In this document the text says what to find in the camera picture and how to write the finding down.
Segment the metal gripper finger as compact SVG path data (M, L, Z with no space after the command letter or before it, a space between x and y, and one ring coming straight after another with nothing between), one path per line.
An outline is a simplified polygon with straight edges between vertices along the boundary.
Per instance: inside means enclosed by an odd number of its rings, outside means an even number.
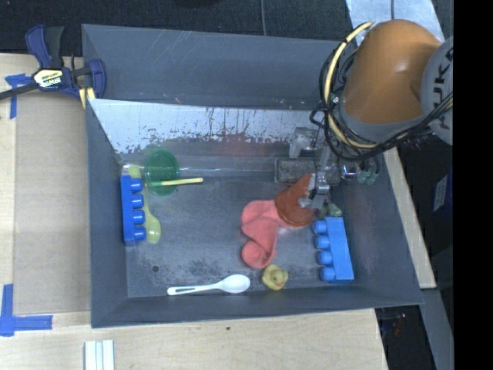
M309 199L314 199L319 196L326 196L330 189L327 174L325 172L316 172L310 175L310 180L307 187Z
M297 202L303 209L319 210L327 201L327 194L308 194L300 197Z

